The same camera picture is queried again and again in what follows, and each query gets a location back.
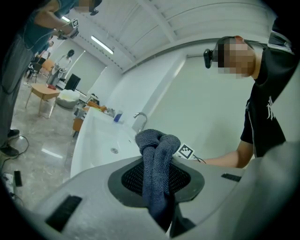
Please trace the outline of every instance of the folded towel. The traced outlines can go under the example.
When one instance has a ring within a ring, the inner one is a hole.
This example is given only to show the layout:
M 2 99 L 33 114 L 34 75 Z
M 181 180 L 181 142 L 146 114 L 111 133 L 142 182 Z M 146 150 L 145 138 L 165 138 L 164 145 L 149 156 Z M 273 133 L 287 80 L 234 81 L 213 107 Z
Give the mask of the folded towel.
M 144 161 L 142 197 L 149 213 L 160 224 L 169 212 L 168 208 L 172 207 L 168 197 L 169 166 L 172 155 L 180 147 L 180 140 L 173 135 L 147 129 L 137 134 L 135 141 Z

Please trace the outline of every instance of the neck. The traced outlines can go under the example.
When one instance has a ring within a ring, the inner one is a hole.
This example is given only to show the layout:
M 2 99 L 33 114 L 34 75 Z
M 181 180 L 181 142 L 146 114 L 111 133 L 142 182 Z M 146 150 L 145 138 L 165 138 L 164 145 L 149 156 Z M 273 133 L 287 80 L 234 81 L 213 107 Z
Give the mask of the neck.
M 261 63 L 262 63 L 262 55 L 255 54 L 254 71 L 251 74 L 254 80 L 258 78 L 259 70 L 261 69 Z

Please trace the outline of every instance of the white bean bag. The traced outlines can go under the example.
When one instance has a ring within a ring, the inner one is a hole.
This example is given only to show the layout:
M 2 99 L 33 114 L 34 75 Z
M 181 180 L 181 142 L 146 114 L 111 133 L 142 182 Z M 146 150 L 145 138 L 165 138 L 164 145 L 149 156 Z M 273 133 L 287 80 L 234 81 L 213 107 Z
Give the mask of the white bean bag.
M 78 103 L 80 94 L 72 90 L 63 90 L 57 97 L 56 103 L 62 107 L 72 109 Z

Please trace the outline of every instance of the white ceiling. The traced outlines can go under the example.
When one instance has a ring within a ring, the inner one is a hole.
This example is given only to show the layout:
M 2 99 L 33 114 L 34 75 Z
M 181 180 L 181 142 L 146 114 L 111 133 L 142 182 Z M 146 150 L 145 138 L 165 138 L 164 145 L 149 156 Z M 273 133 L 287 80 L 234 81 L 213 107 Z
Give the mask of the white ceiling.
M 79 20 L 74 41 L 122 72 L 162 50 L 196 40 L 241 35 L 267 42 L 272 24 L 270 11 L 259 0 L 103 0 L 97 10 L 95 16 L 74 10 L 67 15 Z

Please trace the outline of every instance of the bathtub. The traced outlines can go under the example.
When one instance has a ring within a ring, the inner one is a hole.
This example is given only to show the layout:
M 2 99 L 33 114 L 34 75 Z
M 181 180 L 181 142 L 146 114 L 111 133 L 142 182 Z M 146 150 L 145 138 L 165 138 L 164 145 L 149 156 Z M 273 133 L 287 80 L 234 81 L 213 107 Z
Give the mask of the bathtub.
M 89 168 L 140 156 L 135 134 L 126 124 L 115 123 L 112 117 L 89 109 L 75 145 L 70 177 Z

